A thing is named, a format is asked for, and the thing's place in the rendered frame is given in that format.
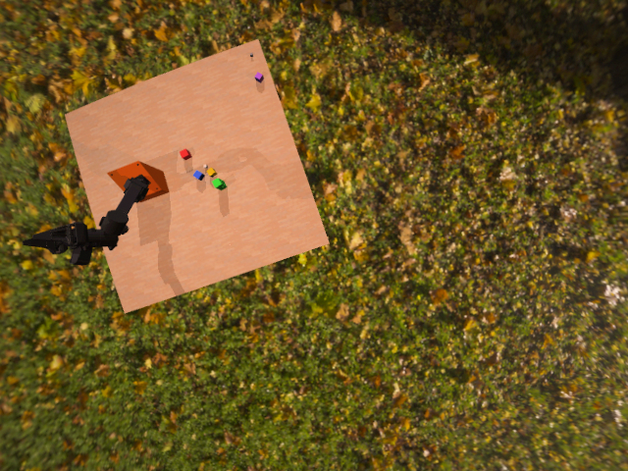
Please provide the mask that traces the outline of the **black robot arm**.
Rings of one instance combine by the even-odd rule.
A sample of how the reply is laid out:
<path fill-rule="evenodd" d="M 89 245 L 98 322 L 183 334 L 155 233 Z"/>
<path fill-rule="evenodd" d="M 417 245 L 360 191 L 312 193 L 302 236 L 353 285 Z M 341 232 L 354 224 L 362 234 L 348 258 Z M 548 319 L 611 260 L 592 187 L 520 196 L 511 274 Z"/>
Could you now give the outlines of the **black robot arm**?
<path fill-rule="evenodd" d="M 100 229 L 100 246 L 108 246 L 110 250 L 118 246 L 118 236 L 124 235 L 128 230 L 127 222 L 129 221 L 128 213 L 133 204 L 144 199 L 149 188 L 150 181 L 143 175 L 137 178 L 131 178 L 126 181 L 123 187 L 124 197 L 120 205 L 115 210 L 107 212 L 106 217 L 102 217 L 99 222 Z M 75 248 L 70 259 L 70 264 L 88 265 L 92 253 L 94 243 L 85 243 Z"/>

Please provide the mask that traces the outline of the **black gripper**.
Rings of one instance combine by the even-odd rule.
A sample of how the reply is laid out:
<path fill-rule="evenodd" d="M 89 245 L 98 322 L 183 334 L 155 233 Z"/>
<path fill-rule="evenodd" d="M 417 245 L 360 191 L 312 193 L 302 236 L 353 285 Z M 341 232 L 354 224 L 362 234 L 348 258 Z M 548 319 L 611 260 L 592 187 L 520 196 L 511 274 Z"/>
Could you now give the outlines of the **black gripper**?
<path fill-rule="evenodd" d="M 72 229 L 72 227 L 75 227 Z M 100 233 L 95 228 L 87 228 L 83 222 L 73 222 L 53 230 L 47 230 L 32 236 L 31 239 L 23 240 L 23 245 L 35 246 L 48 249 L 53 254 L 62 254 L 68 250 L 79 248 L 85 243 L 94 243 L 92 247 L 100 244 Z"/>

